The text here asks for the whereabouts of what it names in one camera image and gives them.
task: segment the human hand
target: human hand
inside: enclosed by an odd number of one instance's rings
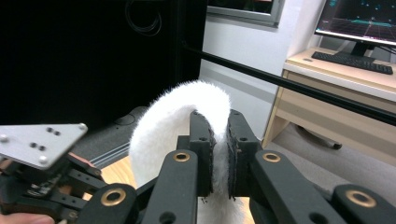
[[[55,224],[55,221],[46,215],[15,213],[11,215],[0,214],[0,224]]]

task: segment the white wall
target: white wall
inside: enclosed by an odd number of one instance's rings
[[[289,56],[318,43],[313,32],[322,3],[285,1],[278,28],[208,16],[204,51],[281,76]],[[226,90],[233,109],[263,138],[277,86],[207,61],[202,61],[200,79]]]

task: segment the white fluffy toy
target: white fluffy toy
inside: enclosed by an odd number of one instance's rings
[[[228,148],[226,128],[229,96],[203,81],[177,86],[156,100],[138,121],[130,142],[130,158],[137,187],[158,176],[166,154],[176,149],[177,137],[190,134],[190,113],[197,110],[208,121],[216,144],[213,151],[213,193],[198,200],[197,222],[244,223],[243,203],[228,198]]]

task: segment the metal plate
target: metal plate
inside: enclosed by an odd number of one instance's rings
[[[0,126],[0,156],[45,170],[87,131],[82,123]]]

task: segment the computer monitor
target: computer monitor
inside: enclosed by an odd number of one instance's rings
[[[326,0],[315,34],[355,41],[348,54],[372,62],[367,49],[396,47],[396,1]]]

